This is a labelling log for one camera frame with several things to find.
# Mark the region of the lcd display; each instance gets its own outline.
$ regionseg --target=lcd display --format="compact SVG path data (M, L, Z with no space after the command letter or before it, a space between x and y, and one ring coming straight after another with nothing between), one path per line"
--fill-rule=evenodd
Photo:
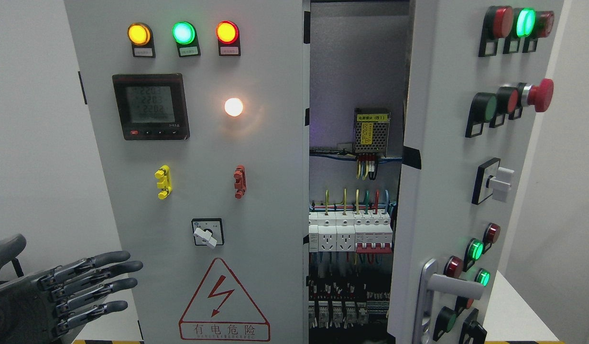
M175 122L169 86L128 86L126 95L132 123Z

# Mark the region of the electrical control cabinet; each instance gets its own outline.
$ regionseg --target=electrical control cabinet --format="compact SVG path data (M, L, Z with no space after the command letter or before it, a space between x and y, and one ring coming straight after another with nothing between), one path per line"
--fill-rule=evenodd
M483 333L561 7L65 0L145 342Z

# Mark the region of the robotic finger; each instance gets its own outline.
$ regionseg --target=robotic finger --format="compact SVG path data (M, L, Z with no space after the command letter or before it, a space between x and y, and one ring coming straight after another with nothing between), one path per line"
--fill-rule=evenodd
M124 289L131 289L136 285L137 279L120 279L118 281L114 281L113 283L97 285L94 288L86 290L81 295L74 295L66 300L63 300L63 302L57 305L55 308L56 316L59 317L65 315L71 311L74 311L75 309L102 299L109 294L113 294L114 292Z
M71 329L96 320L100 316L113 312L124 311L128 306L129 305L126 303L126 301L112 301L91 307L85 311L71 313L68 318L61 320L56 325L54 328L54 335L56 335L56 337L61 337L61 335L65 335Z
M111 279L122 274L127 274L129 272L136 272L141 270L141 268L143 268L141 261L127 261L125 263L113 265L109 268L97 269L93 272L87 273L87 275L82 276L82 278L68 281L65 285L59 286L50 292L50 296L53 302L57 302L63 298L67 298L72 294L75 294L76 292L102 283L107 279Z
M46 276L39 279L39 287L41 290L50 290L52 287L64 283L69 279L78 277L91 269L100 268L101 266L120 263L126 261L131 257L131 254L126 251L108 252L90 257L80 259L71 264L54 268Z

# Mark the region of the yellow indicator light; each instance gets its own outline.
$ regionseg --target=yellow indicator light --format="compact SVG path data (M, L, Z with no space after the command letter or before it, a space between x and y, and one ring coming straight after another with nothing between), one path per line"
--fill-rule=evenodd
M220 24L216 26L216 37L218 37L218 40L224 44L231 44L237 41L239 36L240 30L234 22L225 20L221 21Z
M237 117L244 111L244 104L239 98L229 98L224 102L224 111L226 111L229 116Z
M146 45L150 42L150 28L143 22L134 22L129 26L129 39L135 45Z

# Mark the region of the yellow label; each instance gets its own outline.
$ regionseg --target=yellow label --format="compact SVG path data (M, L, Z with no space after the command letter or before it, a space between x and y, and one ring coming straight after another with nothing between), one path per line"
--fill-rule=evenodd
M373 143L373 123L365 122L360 124L360 144Z
M387 113L356 115L356 122L388 122L389 120Z

